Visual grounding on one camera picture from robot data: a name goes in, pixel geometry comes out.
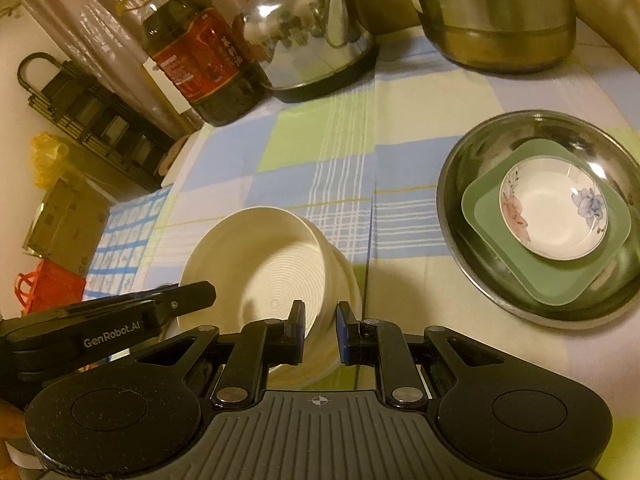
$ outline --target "red label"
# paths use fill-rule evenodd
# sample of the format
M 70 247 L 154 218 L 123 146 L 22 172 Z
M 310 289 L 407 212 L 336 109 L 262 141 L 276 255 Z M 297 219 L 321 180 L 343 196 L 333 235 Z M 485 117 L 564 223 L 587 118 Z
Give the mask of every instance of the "red label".
M 152 59 L 190 103 L 215 92 L 244 61 L 231 30 L 215 9 L 204 10 L 172 44 Z

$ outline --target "white bowl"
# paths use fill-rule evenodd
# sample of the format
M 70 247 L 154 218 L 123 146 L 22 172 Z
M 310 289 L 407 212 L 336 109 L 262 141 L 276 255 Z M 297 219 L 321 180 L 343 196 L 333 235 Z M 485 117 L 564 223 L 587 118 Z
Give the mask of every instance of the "white bowl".
M 349 301 L 351 310 L 356 318 L 362 316 L 362 298 L 358 282 L 353 273 L 351 264 L 344 255 L 331 246 L 340 267 L 344 272 L 347 289 L 340 296 L 340 301 Z M 327 377 L 340 365 L 340 352 L 338 350 L 338 338 L 335 333 L 335 307 L 334 316 L 329 328 L 324 335 L 313 344 L 305 341 L 305 353 L 303 361 L 297 366 L 281 365 L 270 370 L 267 387 L 271 390 L 300 389 Z
M 591 253 L 607 229 L 607 205 L 594 179 L 555 156 L 515 164 L 500 185 L 500 212 L 529 251 L 552 260 Z
M 240 332 L 255 320 L 286 319 L 292 302 L 302 300 L 303 363 L 272 368 L 270 387 L 301 386 L 322 378 L 338 364 L 325 358 L 326 341 L 331 331 L 335 333 L 337 303 L 353 301 L 355 280 L 350 266 L 347 276 L 339 261 L 344 257 L 334 251 L 315 225 L 283 209 L 254 207 L 228 216 L 200 241 L 180 278 L 181 285 L 212 283 L 216 302 L 180 316 L 180 332 L 201 324 L 215 325 L 221 333 Z

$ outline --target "tablecloth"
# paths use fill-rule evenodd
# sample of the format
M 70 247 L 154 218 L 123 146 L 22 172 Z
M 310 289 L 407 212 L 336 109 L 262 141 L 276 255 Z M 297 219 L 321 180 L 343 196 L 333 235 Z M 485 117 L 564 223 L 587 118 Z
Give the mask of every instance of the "tablecloth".
M 86 276 L 82 300 L 132 290 L 133 280 L 170 187 L 111 208 Z
M 421 333 L 446 325 L 586 384 L 614 415 L 600 463 L 640 478 L 640 310 L 595 330 L 544 328 L 480 294 L 449 255 L 436 183 L 456 141 L 513 110 L 569 113 L 640 156 L 640 75 L 578 22 L 574 52 L 527 76 L 488 76 L 445 60 L 419 28 L 381 40 L 374 76 L 290 106 L 270 100 L 230 126 L 200 132 L 174 183 L 134 288 L 176 282 L 202 236 L 224 216 L 273 205 L 310 218 L 354 264 L 366 316 Z M 370 385 L 370 374 L 357 378 Z

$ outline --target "cardboard box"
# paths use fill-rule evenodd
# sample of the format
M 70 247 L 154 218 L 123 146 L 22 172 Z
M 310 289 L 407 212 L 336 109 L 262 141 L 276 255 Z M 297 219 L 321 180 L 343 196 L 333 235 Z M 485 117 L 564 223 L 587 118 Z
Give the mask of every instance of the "cardboard box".
M 23 248 L 85 278 L 110 206 L 86 183 L 59 179 L 42 200 Z

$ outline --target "yellow plastic bag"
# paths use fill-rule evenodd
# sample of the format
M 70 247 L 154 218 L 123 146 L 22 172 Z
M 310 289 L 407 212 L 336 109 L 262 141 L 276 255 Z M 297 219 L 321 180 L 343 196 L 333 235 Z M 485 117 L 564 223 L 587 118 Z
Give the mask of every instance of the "yellow plastic bag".
M 69 147 L 57 136 L 41 132 L 31 139 L 35 185 L 51 188 L 70 169 Z

